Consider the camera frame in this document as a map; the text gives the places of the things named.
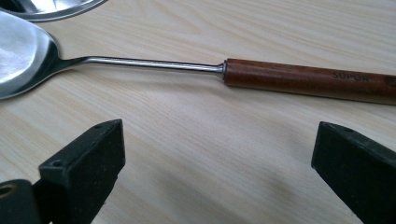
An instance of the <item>light wood surface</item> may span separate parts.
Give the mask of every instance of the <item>light wood surface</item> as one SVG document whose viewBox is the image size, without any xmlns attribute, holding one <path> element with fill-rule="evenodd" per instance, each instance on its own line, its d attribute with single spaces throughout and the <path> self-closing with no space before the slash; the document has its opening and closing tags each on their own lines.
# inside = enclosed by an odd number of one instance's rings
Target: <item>light wood surface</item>
<svg viewBox="0 0 396 224">
<path fill-rule="evenodd" d="M 40 23 L 62 56 L 226 58 L 396 75 L 396 2 L 111 0 Z M 122 119 L 127 163 L 93 223 L 361 223 L 310 166 L 318 123 L 396 149 L 396 106 L 229 88 L 212 76 L 67 71 L 0 102 L 0 182 Z"/>
</svg>

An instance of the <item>wooden table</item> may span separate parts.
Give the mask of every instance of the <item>wooden table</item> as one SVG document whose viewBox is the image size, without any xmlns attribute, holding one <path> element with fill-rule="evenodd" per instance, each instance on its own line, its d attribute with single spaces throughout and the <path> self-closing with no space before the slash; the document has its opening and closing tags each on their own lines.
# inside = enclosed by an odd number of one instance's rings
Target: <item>wooden table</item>
<svg viewBox="0 0 396 224">
<path fill-rule="evenodd" d="M 111 0 L 40 23 L 62 56 L 240 58 L 396 75 L 396 3 Z M 0 182 L 122 119 L 127 163 L 94 223 L 360 223 L 310 166 L 318 123 L 396 148 L 396 106 L 229 88 L 212 76 L 63 72 L 0 102 Z"/>
</svg>

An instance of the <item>black plastic object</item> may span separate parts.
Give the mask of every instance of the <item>black plastic object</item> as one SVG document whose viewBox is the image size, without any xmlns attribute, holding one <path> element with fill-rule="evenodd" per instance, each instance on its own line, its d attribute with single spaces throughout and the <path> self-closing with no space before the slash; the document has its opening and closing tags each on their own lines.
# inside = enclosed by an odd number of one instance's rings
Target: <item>black plastic object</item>
<svg viewBox="0 0 396 224">
<path fill-rule="evenodd" d="M 312 167 L 364 223 L 396 223 L 396 153 L 321 122 Z"/>
<path fill-rule="evenodd" d="M 91 223 L 124 164 L 122 121 L 95 125 L 43 162 L 33 186 L 0 184 L 0 223 Z"/>
</svg>

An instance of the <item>stainless steel bowl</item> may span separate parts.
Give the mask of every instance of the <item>stainless steel bowl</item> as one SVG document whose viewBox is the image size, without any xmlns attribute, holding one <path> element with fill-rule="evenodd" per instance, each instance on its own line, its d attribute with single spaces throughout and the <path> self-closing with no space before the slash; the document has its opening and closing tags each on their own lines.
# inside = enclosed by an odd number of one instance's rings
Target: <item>stainless steel bowl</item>
<svg viewBox="0 0 396 224">
<path fill-rule="evenodd" d="M 1 0 L 0 10 L 32 22 L 57 21 L 76 16 L 106 0 Z"/>
</svg>

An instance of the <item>brown wooden handle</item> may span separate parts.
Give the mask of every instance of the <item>brown wooden handle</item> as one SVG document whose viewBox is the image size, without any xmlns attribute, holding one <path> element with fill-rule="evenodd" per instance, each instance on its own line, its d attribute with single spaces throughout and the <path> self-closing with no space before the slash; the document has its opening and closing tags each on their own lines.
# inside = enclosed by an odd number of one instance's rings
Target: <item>brown wooden handle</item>
<svg viewBox="0 0 396 224">
<path fill-rule="evenodd" d="M 228 59 L 224 83 L 236 87 L 396 105 L 396 76 L 389 75 Z"/>
</svg>

